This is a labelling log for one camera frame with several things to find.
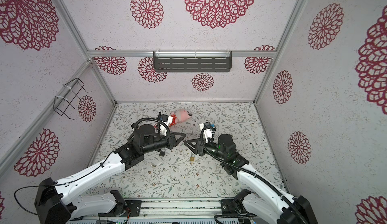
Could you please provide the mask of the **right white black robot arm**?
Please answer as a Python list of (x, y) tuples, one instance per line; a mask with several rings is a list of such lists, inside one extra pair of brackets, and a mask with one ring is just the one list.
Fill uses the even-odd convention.
[(267, 224), (316, 224), (310, 202), (295, 197), (275, 186), (261, 175), (236, 149), (230, 134), (221, 134), (214, 142), (216, 128), (210, 123), (201, 125), (200, 137), (185, 141), (194, 154), (209, 155), (219, 161), (224, 171), (248, 186), (234, 198), (233, 210), (219, 218), (258, 217)]

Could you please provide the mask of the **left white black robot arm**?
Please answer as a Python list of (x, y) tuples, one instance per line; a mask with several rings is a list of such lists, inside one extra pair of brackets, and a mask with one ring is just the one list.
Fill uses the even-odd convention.
[(90, 215), (116, 217), (124, 214), (128, 206), (118, 190), (94, 196), (81, 195), (134, 167), (144, 160), (146, 153), (173, 149), (186, 138), (184, 133), (170, 131), (168, 122), (155, 118), (142, 118), (132, 124), (132, 129), (127, 143), (110, 152), (104, 160), (57, 181), (47, 178), (37, 186), (34, 215), (41, 224), (66, 224)]

